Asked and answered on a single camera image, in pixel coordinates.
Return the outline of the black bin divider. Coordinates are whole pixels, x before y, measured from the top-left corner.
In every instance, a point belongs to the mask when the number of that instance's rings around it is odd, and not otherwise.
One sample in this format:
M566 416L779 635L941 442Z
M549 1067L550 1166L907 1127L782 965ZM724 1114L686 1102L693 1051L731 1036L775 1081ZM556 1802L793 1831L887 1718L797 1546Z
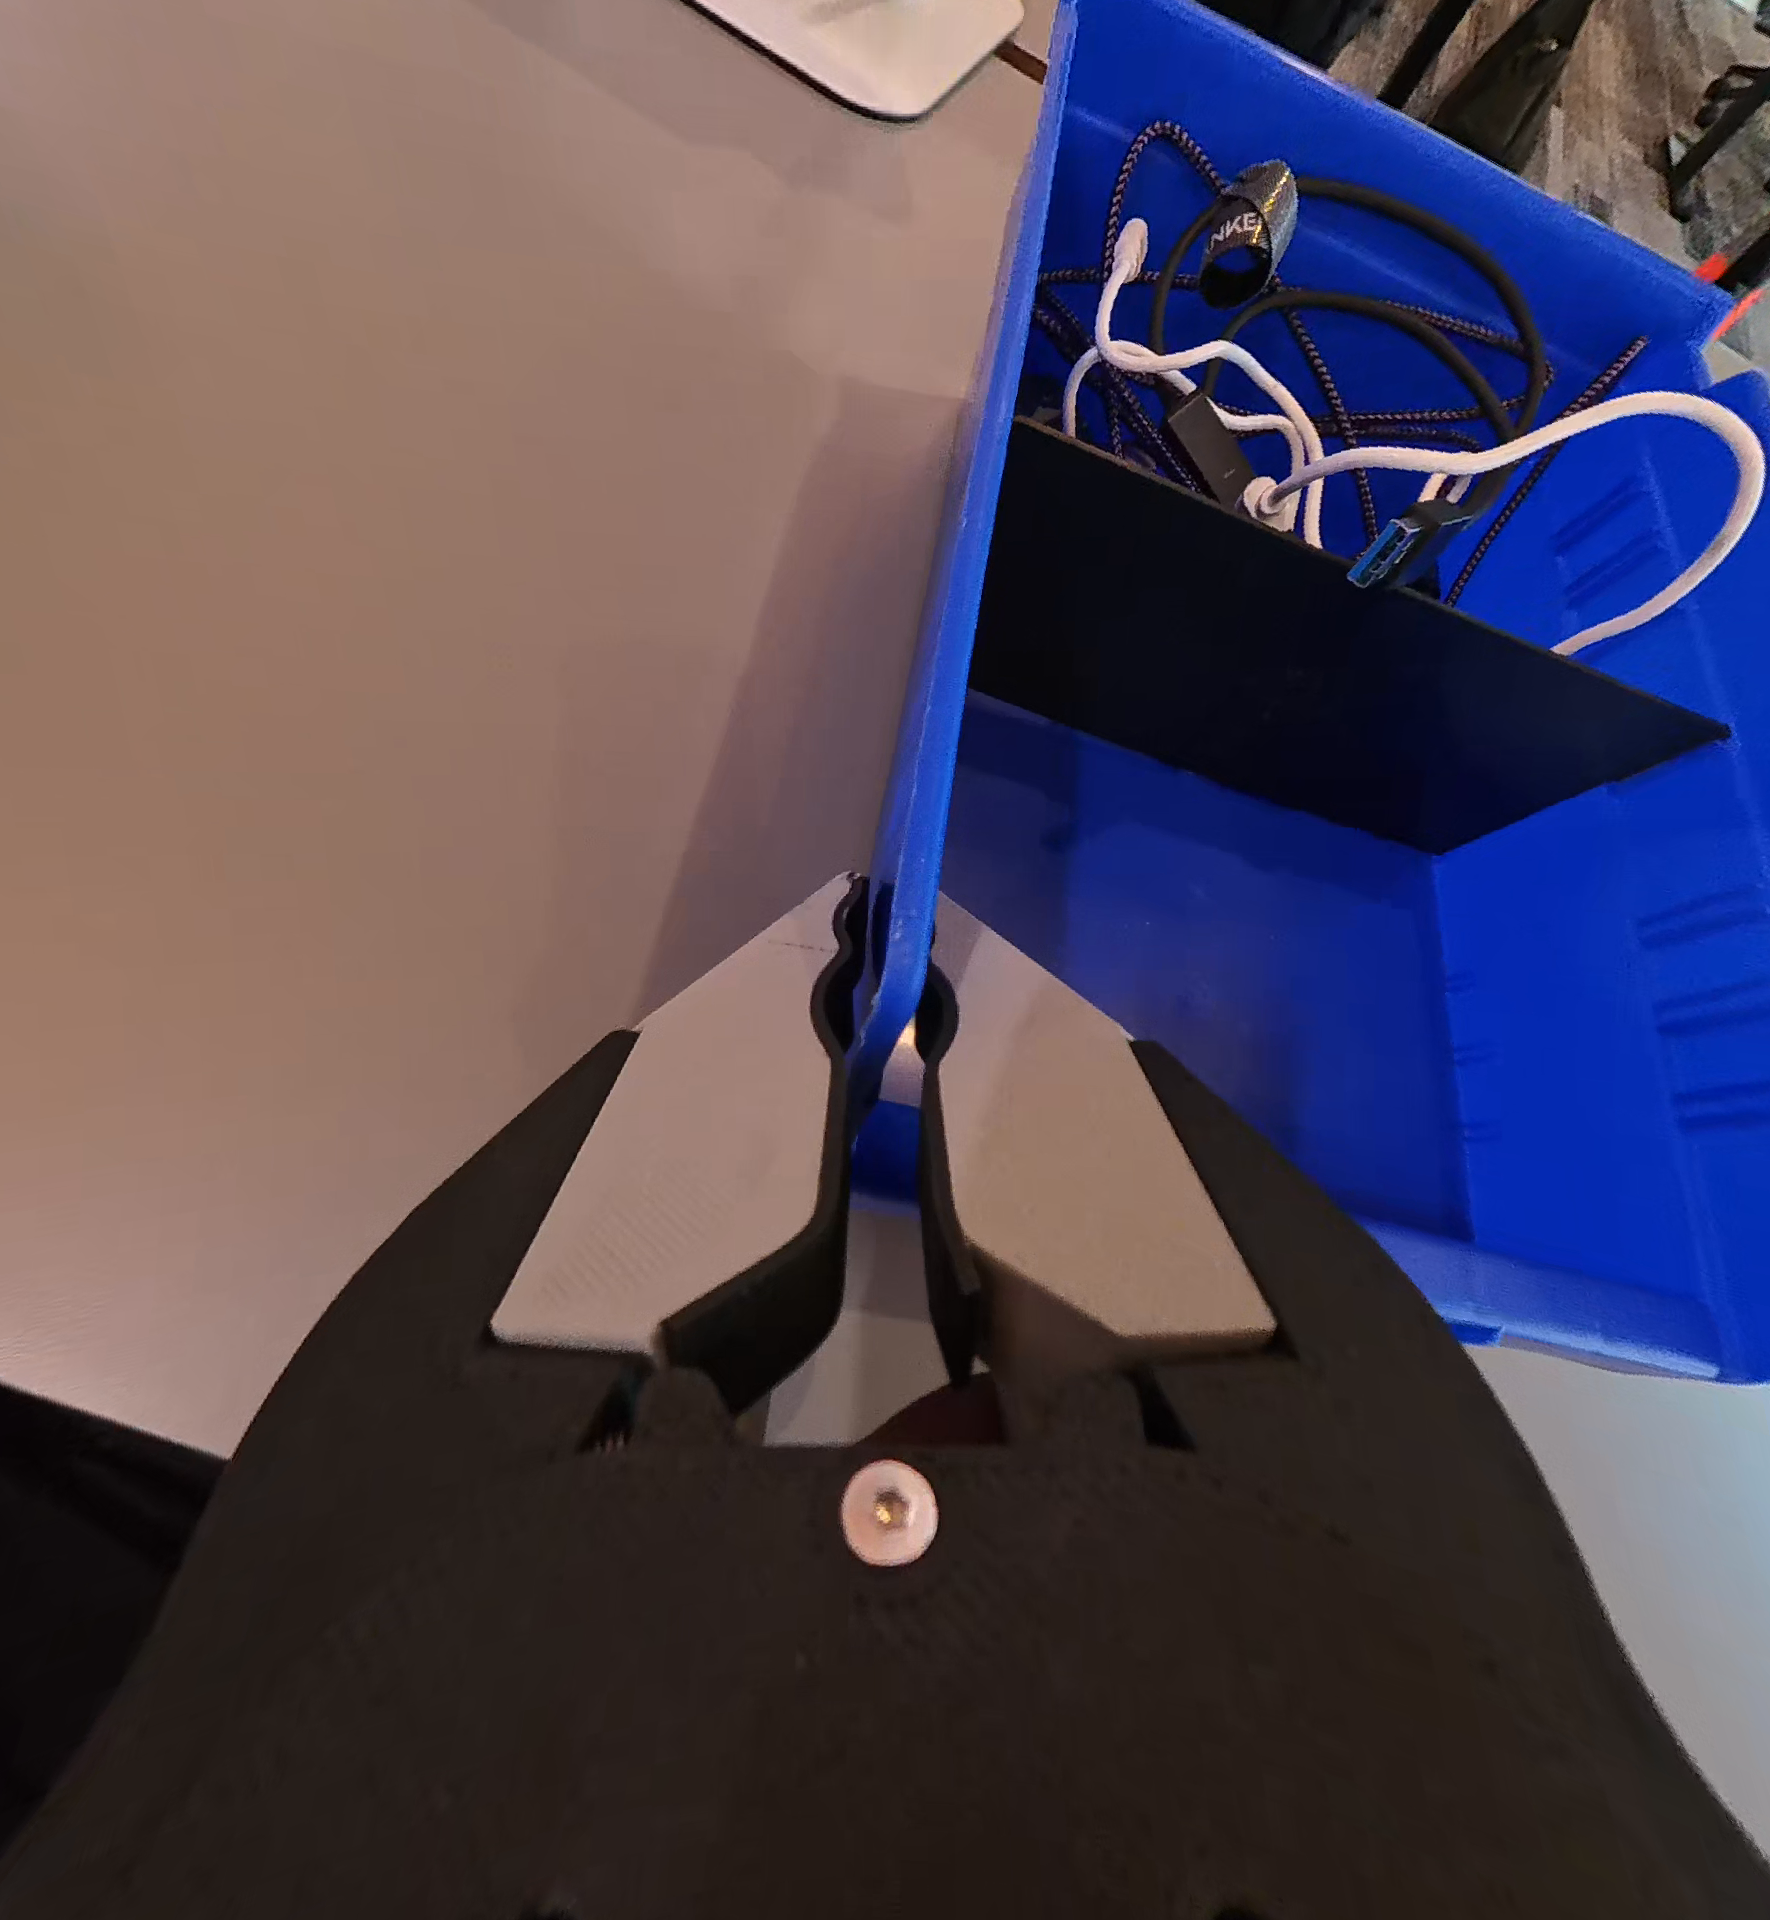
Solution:
M1036 419L1009 428L969 685L1425 854L1732 736Z

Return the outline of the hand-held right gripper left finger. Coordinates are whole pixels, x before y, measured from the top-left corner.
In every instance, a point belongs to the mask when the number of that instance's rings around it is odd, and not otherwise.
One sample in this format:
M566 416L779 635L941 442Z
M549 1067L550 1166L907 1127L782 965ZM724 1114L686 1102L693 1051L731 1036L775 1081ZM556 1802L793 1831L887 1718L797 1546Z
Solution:
M489 1334L703 1375L749 1411L843 1309L852 1000L870 883L838 876L630 1031Z

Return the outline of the blue plastic bin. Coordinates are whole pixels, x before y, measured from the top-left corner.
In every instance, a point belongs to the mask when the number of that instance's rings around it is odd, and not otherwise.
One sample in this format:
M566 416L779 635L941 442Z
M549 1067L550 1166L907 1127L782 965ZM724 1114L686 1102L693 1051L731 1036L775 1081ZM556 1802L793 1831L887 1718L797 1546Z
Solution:
M1717 573L1561 657L1727 741L1425 854L971 689L1009 428L1063 379L1038 303L1078 357L1107 228L1169 250L1202 213L1177 135L1223 176L1279 160L1465 234L1536 320L1545 419L1642 342L1611 398L1702 394L1760 438ZM873 852L866 1056L912 1020L948 898L1180 1056L1459 1334L1770 1381L1770 385L1710 379L1723 310L1196 5L1063 5ZM1685 573L1735 484L1687 419L1606 423L1514 515L1441 529L1440 574L1477 560L1453 604L1412 594L1555 654Z

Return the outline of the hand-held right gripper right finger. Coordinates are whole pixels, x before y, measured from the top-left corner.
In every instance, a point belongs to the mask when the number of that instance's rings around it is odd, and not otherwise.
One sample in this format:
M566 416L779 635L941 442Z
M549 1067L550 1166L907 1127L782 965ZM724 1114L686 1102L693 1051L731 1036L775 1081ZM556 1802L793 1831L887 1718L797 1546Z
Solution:
M955 1381L1051 1386L1272 1341L1133 1037L938 900L915 1013L927 1314Z

